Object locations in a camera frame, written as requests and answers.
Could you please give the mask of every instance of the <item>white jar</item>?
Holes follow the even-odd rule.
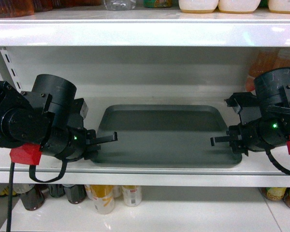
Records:
[[[254,12],[261,0],[219,0],[218,8],[223,13],[249,14]]]
[[[218,0],[178,0],[179,8],[184,13],[212,13],[218,5]]]
[[[290,0],[269,0],[268,5],[273,13],[290,14]]]

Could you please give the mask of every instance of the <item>product label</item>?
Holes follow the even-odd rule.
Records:
[[[172,0],[144,0],[144,7],[148,8],[164,8],[171,6]]]
[[[124,202],[128,206],[137,206],[142,201],[142,191],[140,186],[134,189],[122,187],[122,194],[124,196]]]
[[[34,184],[13,184],[13,190],[18,193],[26,193],[33,189]]]

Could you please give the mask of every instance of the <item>white container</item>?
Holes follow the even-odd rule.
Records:
[[[142,201],[142,189],[138,185],[123,185],[122,195],[127,206],[137,206]]]
[[[204,14],[212,13],[219,0],[178,0],[179,8],[184,13]]]
[[[290,0],[269,0],[268,5],[273,13],[290,14]]]
[[[223,13],[249,14],[254,12],[261,0],[219,0],[218,8]]]
[[[113,187],[113,197],[117,198],[122,195],[122,190],[120,185],[114,185]]]

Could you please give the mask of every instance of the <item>glass bottle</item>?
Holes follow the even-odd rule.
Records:
[[[273,69],[278,49],[276,48],[261,48],[254,63],[250,66],[246,79],[245,90],[252,92],[255,90],[253,83],[254,79],[261,74]]]
[[[76,6],[100,6],[101,0],[75,0]]]
[[[84,185],[63,185],[63,189],[71,204],[79,204],[86,197]]]
[[[112,185],[90,185],[95,208],[99,214],[109,214],[115,207]]]
[[[35,184],[13,184],[13,190],[19,194],[25,209],[29,211],[40,208],[44,203],[44,195]]]
[[[144,0],[144,7],[147,8],[169,8],[172,0]]]
[[[53,9],[51,0],[32,0],[34,12],[45,12]]]
[[[0,0],[0,18],[22,17],[33,14],[32,0]]]
[[[75,0],[52,0],[53,8],[74,7]]]
[[[127,206],[137,206],[142,201],[142,188],[139,185],[123,185],[122,195]]]
[[[109,11],[127,11],[133,10],[136,0],[103,0],[104,5]]]
[[[65,195],[62,185],[48,184],[47,186],[49,190],[49,195],[51,195],[52,197],[59,198]]]

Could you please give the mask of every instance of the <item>brown bottle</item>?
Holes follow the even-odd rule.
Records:
[[[101,0],[75,0],[77,6],[100,6]]]
[[[22,17],[33,14],[32,0],[0,0],[0,18]]]
[[[75,0],[52,0],[53,8],[65,8],[76,6]]]
[[[19,194],[25,209],[29,211],[40,208],[44,203],[44,195],[35,184],[14,184],[13,190]]]
[[[32,0],[34,12],[45,12],[53,9],[51,0]]]

